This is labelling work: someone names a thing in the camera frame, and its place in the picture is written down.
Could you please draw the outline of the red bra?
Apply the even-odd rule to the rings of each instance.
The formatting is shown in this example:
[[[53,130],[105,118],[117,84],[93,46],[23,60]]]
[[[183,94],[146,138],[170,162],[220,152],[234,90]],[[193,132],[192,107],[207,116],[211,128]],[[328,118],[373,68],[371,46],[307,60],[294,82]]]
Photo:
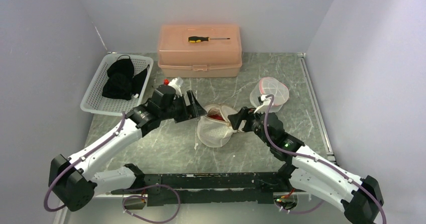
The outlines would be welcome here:
[[[208,115],[208,117],[214,120],[227,122],[227,120],[220,114]]]

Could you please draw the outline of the beige mesh laundry bag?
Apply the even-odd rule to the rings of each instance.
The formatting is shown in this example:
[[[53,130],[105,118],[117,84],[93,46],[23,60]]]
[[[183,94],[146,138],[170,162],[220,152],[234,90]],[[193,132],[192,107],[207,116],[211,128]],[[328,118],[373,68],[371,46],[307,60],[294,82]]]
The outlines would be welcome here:
[[[233,130],[228,115],[236,114],[237,111],[228,105],[210,104],[204,107],[207,115],[201,116],[197,124],[197,137],[207,147],[220,148],[224,146],[231,138],[232,134],[237,133]],[[208,115],[220,114],[227,122],[214,120]]]

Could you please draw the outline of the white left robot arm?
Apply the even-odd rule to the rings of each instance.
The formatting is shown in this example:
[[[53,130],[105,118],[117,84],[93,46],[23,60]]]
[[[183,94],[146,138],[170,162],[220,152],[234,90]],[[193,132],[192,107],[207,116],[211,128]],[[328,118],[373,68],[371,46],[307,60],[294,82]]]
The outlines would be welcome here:
[[[49,212],[48,198],[54,193],[70,211],[83,208],[90,200],[109,191],[128,190],[137,194],[147,186],[145,174],[134,164],[100,172],[101,166],[128,145],[158,128],[162,121],[175,123],[206,115],[191,90],[177,93],[169,85],[157,87],[148,100],[123,113],[121,121],[90,146],[69,157],[56,156],[50,165],[48,191],[44,208]]]

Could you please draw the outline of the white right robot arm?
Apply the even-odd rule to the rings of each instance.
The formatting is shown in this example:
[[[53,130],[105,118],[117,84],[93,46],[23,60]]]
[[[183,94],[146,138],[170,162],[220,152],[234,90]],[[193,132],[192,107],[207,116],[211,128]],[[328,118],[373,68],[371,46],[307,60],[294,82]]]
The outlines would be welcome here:
[[[333,205],[350,223],[374,223],[383,210],[383,196],[372,176],[360,177],[331,163],[284,130],[274,113],[257,113],[243,107],[228,119],[234,130],[253,132],[284,165],[278,170],[277,186],[308,192]]]

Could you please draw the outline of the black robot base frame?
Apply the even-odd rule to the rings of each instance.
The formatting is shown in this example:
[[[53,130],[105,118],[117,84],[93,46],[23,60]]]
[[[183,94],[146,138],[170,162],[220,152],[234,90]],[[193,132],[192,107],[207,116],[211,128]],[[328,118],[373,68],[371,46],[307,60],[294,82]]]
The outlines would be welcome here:
[[[129,188],[113,195],[143,194],[148,206],[255,202],[273,204],[279,197],[289,199],[298,190],[277,172],[145,174],[131,165],[137,179]]]

